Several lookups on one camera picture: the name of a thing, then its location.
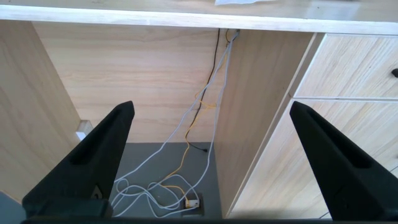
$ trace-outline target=yellow cable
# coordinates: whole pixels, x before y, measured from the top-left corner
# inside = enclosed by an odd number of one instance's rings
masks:
[[[182,195],[185,195],[185,192],[184,192],[184,190],[182,190],[182,188],[181,187],[179,187],[179,186],[176,186],[176,185],[166,185],[166,186],[164,186],[164,185],[162,185],[163,187],[168,187],[168,188],[176,188],[176,189],[180,189],[181,190],[181,192],[182,192]]]
[[[189,132],[189,130],[191,130],[191,128],[194,127],[194,125],[195,125],[196,122],[198,121],[199,117],[200,117],[202,114],[204,114],[204,113],[207,111],[208,108],[209,108],[209,107],[206,107],[206,109],[205,109],[202,113],[200,113],[200,114],[195,118],[195,120],[193,121],[192,125],[188,128],[187,132],[185,132],[185,136],[187,136],[187,133]],[[187,138],[185,138],[185,142],[187,143],[187,146],[188,146],[188,147],[186,148],[186,150],[185,150],[185,152],[184,152],[184,155],[182,156],[182,160],[181,160],[180,167],[177,168],[175,171],[171,172],[171,173],[170,173],[169,175],[167,175],[165,178],[170,177],[171,175],[175,174],[177,171],[179,171],[179,170],[181,169],[182,164],[184,163],[185,155],[187,155],[187,152],[188,152],[188,149],[189,149],[189,142],[188,142]]]
[[[209,105],[209,104],[203,102],[202,100],[199,100],[199,102],[202,103],[203,105],[205,105],[206,108],[205,108],[205,110],[204,110],[203,112],[201,112],[200,114],[198,114],[198,116],[195,118],[195,120],[193,121],[193,123],[191,124],[191,126],[190,126],[190,127],[188,128],[188,130],[185,132],[185,142],[187,143],[187,148],[185,149],[184,155],[182,156],[182,160],[181,160],[180,166],[179,166],[175,171],[173,171],[173,172],[171,172],[169,175],[167,175],[167,176],[165,177],[165,179],[168,178],[168,177],[170,177],[171,175],[175,174],[176,172],[178,172],[178,171],[181,169],[181,167],[182,167],[182,165],[183,165],[183,163],[184,163],[185,156],[187,155],[187,152],[188,152],[189,147],[190,147],[189,142],[188,142],[188,139],[187,139],[187,133],[189,132],[189,130],[191,130],[191,129],[194,127],[194,125],[196,124],[196,122],[197,122],[197,120],[199,119],[199,117],[200,117],[202,114],[206,113],[206,111],[207,111],[209,108],[216,108],[216,107],[217,107],[217,104],[216,104],[216,103],[213,103],[213,104]],[[164,186],[164,185],[163,185],[163,187],[178,188],[178,189],[180,189],[181,192],[185,195],[185,192],[184,192],[184,191],[182,190],[182,188],[179,187],[179,186],[176,186],[176,185],[167,185],[167,186]]]

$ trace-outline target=cabinet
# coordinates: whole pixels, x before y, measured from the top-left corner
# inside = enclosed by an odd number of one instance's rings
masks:
[[[289,116],[293,101],[284,111],[231,217],[320,218],[328,211]],[[387,170],[398,166],[398,133],[392,131],[398,124],[398,102],[298,101],[312,107]]]
[[[305,103],[397,176],[397,37],[326,34],[298,76],[276,128],[259,156],[231,218],[329,217],[289,116]]]

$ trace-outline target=white cable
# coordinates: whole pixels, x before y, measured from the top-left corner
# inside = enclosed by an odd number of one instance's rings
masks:
[[[215,72],[214,72],[214,75],[213,75],[213,77],[211,78],[210,82],[204,87],[204,89],[202,89],[202,91],[200,92],[200,94],[198,94],[197,98],[195,99],[195,101],[193,102],[193,104],[191,105],[191,107],[184,113],[184,115],[183,115],[182,118],[181,118],[180,123],[178,124],[178,126],[176,127],[176,129],[174,130],[174,132],[173,132],[173,133],[169,136],[169,138],[166,140],[166,142],[163,143],[163,145],[160,147],[160,149],[159,149],[158,151],[156,151],[156,152],[153,153],[151,156],[149,156],[144,162],[142,162],[142,163],[141,163],[138,167],[136,167],[134,170],[128,172],[128,173],[125,174],[124,176],[122,176],[122,177],[118,178],[117,180],[115,180],[115,182],[117,182],[116,188],[117,188],[118,194],[117,194],[117,196],[115,196],[115,198],[113,199],[113,201],[112,201],[111,204],[114,203],[114,201],[116,200],[116,198],[117,198],[118,196],[122,195],[122,197],[121,197],[121,199],[119,199],[119,201],[118,201],[118,202],[116,203],[116,205],[114,205],[113,207],[116,207],[116,206],[119,204],[119,202],[120,202],[124,197],[133,197],[133,196],[137,196],[137,197],[134,199],[134,201],[133,201],[126,209],[124,209],[121,213],[115,215],[115,217],[118,217],[118,216],[122,215],[123,213],[125,213],[125,212],[126,212],[130,207],[132,207],[132,206],[135,204],[135,202],[136,202],[141,196],[143,196],[143,195],[147,195],[147,201],[148,201],[149,207],[150,207],[152,213],[154,214],[154,216],[155,216],[156,218],[164,218],[164,217],[167,217],[167,216],[169,216],[169,215],[171,215],[171,214],[174,214],[174,213],[179,213],[179,212],[183,212],[183,211],[187,211],[187,210],[192,210],[192,209],[195,209],[195,208],[196,208],[196,207],[187,208],[187,209],[183,209],[183,210],[178,210],[178,211],[170,212],[170,213],[167,213],[167,214],[165,214],[165,215],[163,215],[163,216],[158,216],[158,215],[155,213],[154,209],[152,208],[152,205],[151,205],[149,199],[151,199],[159,208],[163,208],[163,209],[167,209],[167,210],[175,210],[175,209],[177,209],[177,208],[178,208],[178,204],[183,200],[183,198],[184,198],[184,197],[189,193],[189,191],[191,191],[191,190],[193,191],[193,193],[196,195],[196,198],[198,199],[198,195],[197,195],[197,193],[196,193],[196,191],[195,191],[194,188],[195,188],[195,187],[201,182],[201,180],[204,178],[204,176],[205,176],[205,174],[206,174],[206,172],[207,172],[207,170],[208,170],[208,167],[209,167],[209,165],[210,165],[210,155],[211,155],[211,152],[212,152],[212,149],[213,149],[213,143],[214,143],[214,138],[215,138],[215,133],[216,133],[216,125],[217,125],[217,122],[218,122],[218,114],[219,114],[219,112],[220,112],[221,97],[222,97],[222,95],[223,95],[223,92],[224,92],[224,89],[225,89],[225,86],[226,86],[226,82],[227,82],[227,78],[228,78],[228,67],[229,67],[229,60],[230,60],[230,55],[231,55],[231,49],[232,49],[232,45],[233,45],[233,40],[238,36],[238,34],[239,34],[239,32],[235,33],[235,35],[233,36],[231,42],[228,44],[226,50],[224,51],[224,53],[223,53],[223,55],[222,55],[222,57],[221,57],[221,59],[220,59],[220,61],[219,61],[219,63],[218,63],[218,66],[217,66],[217,68],[216,68],[216,70],[215,70]],[[202,176],[199,178],[199,180],[196,182],[196,184],[195,184],[194,186],[190,185],[190,184],[187,182],[187,180],[185,180],[181,175],[178,175],[178,174],[171,175],[170,177],[167,177],[167,178],[165,178],[164,180],[162,180],[162,181],[160,181],[160,182],[158,182],[158,183],[152,182],[152,183],[150,183],[150,184],[148,185],[148,187],[147,187],[146,189],[143,188],[143,187],[141,187],[141,186],[138,186],[138,185],[129,185],[129,182],[128,182],[127,179],[125,179],[125,177],[127,177],[128,175],[130,175],[130,174],[134,173],[135,171],[137,171],[137,170],[138,170],[140,167],[142,167],[150,158],[152,158],[152,157],[155,156],[157,153],[159,153],[159,152],[163,149],[163,147],[165,146],[165,144],[173,137],[173,135],[174,135],[174,134],[177,132],[177,130],[180,128],[180,126],[181,126],[183,120],[185,119],[185,116],[192,110],[193,106],[196,104],[196,102],[198,101],[199,97],[201,97],[201,95],[203,94],[204,90],[207,89],[207,88],[213,83],[214,78],[215,78],[215,76],[216,76],[218,70],[220,69],[221,63],[222,63],[222,61],[224,60],[226,54],[227,54],[228,56],[227,56],[227,61],[226,61],[224,85],[223,85],[222,89],[220,90],[220,93],[218,94],[217,105],[216,105],[216,111],[215,111],[215,113],[216,113],[216,114],[215,114],[215,121],[214,121],[214,125],[213,125],[213,137],[212,137],[212,139],[211,139],[210,149],[209,149],[209,152],[208,152],[206,168],[205,168],[205,170],[203,171]],[[161,185],[161,183],[162,183],[163,181],[165,181],[165,180],[167,180],[167,179],[169,179],[169,178],[171,178],[171,177],[180,177],[180,178],[181,178],[182,180],[184,180],[184,182],[190,187],[180,199],[178,199],[177,195],[176,195],[174,192],[172,192],[170,189],[168,189],[167,187],[164,187],[164,186]],[[127,187],[124,188],[122,191],[119,191],[118,186],[119,186],[120,181],[122,181],[122,180],[125,180],[125,181],[127,182]],[[176,201],[175,203],[173,203],[173,204],[171,204],[171,205],[167,205],[167,206],[160,205],[160,204],[156,201],[155,197],[149,192],[150,190],[152,190],[153,188],[155,188],[155,187],[157,187],[157,186],[161,186],[162,188],[168,190],[168,191],[169,191],[170,193],[172,193],[172,195],[177,199],[177,201]],[[139,192],[139,193],[134,193],[134,194],[127,194],[127,191],[128,191],[128,189],[130,189],[130,188],[138,188],[138,189],[141,189],[141,190],[143,190],[143,191],[142,191],[142,192]]]
[[[191,110],[193,109],[193,107],[195,106],[195,104],[196,104],[197,101],[199,100],[199,97],[201,97],[201,95],[203,94],[203,92],[205,91],[205,89],[207,89],[207,88],[213,83],[213,81],[214,81],[214,79],[215,79],[215,77],[216,77],[217,71],[220,69],[221,63],[222,63],[223,59],[225,58],[225,54],[226,54],[226,52],[227,52],[227,49],[224,51],[223,56],[221,57],[221,60],[220,60],[220,62],[218,63],[217,69],[216,69],[216,71],[214,72],[214,75],[212,76],[210,82],[202,89],[202,91],[198,94],[198,97],[197,97],[197,98],[195,99],[195,101],[192,103],[191,107],[189,107],[189,109],[183,114],[183,116],[182,116],[182,118],[181,118],[181,120],[180,120],[180,123],[179,123],[178,126],[174,129],[173,133],[169,136],[169,138],[162,144],[162,146],[160,147],[160,149],[159,149],[158,151],[154,152],[152,155],[150,155],[146,160],[144,160],[144,162],[142,162],[139,166],[137,166],[137,168],[135,168],[134,170],[128,172],[127,174],[124,174],[122,177],[116,179],[114,182],[118,182],[118,181],[120,181],[121,179],[123,179],[123,178],[127,177],[128,175],[130,175],[130,174],[134,173],[135,171],[137,171],[137,170],[138,170],[139,168],[141,168],[149,159],[151,159],[152,157],[154,157],[156,154],[158,154],[158,153],[163,149],[163,147],[166,145],[166,143],[168,143],[168,141],[174,136],[174,134],[177,132],[177,130],[181,127],[181,124],[182,124],[182,122],[184,121],[185,116],[186,116],[189,112],[191,112]]]

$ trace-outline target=drawer handle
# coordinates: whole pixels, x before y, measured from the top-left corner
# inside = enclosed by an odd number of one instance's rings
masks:
[[[392,73],[396,78],[398,78],[398,68],[394,69],[391,73]]]

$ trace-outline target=small white object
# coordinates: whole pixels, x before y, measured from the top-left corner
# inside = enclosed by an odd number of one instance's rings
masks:
[[[193,200],[186,200],[185,201],[185,208],[193,208],[193,207],[199,207],[200,206],[200,201],[193,199]]]
[[[224,4],[252,4],[261,1],[274,1],[274,0],[216,0],[215,5],[219,6]]]
[[[93,130],[93,125],[88,120],[81,120],[79,127],[77,127],[76,135],[82,141],[91,131]]]

